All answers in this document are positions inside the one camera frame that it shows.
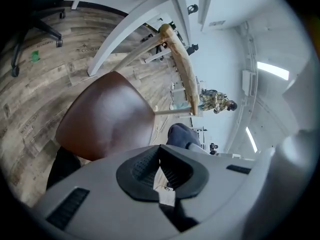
brown chair seat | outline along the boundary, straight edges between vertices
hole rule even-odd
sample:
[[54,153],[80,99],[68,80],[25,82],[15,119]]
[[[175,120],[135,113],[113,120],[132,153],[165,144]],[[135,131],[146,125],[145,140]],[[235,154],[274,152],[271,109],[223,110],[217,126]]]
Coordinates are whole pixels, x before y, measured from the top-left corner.
[[110,72],[88,86],[63,117],[59,144],[93,161],[148,146],[155,113],[141,94],[119,73]]

paper tag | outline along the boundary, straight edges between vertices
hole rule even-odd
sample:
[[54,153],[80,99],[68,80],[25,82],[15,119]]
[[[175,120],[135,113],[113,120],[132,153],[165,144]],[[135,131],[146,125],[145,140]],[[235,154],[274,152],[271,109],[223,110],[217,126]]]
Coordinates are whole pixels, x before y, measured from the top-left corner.
[[171,187],[159,186],[155,189],[159,193],[159,203],[167,206],[175,206],[176,192]]

desk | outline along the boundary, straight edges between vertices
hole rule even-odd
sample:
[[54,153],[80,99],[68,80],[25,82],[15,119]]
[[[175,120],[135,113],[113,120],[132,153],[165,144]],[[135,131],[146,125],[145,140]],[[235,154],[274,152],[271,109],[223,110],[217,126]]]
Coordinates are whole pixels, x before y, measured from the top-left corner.
[[97,73],[102,63],[128,35],[161,14],[168,14],[167,20],[170,19],[175,23],[185,45],[191,44],[186,0],[74,0],[72,9],[77,8],[79,1],[102,4],[128,13],[105,39],[94,56],[87,71],[89,76]]

green object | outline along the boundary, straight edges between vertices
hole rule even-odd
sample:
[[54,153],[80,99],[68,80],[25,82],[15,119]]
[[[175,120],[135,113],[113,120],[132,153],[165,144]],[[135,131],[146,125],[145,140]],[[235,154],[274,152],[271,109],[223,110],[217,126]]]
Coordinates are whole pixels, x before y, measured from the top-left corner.
[[39,60],[39,51],[38,51],[38,50],[34,50],[34,51],[31,53],[31,61],[32,61],[33,63],[36,63],[38,60]]

dark pants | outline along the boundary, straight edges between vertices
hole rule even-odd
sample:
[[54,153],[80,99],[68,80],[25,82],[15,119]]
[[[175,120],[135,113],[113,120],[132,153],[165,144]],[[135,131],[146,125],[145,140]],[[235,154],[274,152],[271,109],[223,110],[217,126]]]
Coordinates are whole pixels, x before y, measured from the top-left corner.
[[[187,149],[190,143],[194,143],[199,147],[201,146],[198,134],[194,130],[191,130],[183,123],[175,123],[170,127],[168,131],[168,141],[166,142],[167,145]],[[81,168],[81,163],[78,157],[65,148],[60,147],[56,153],[46,189],[68,177],[79,168]]]

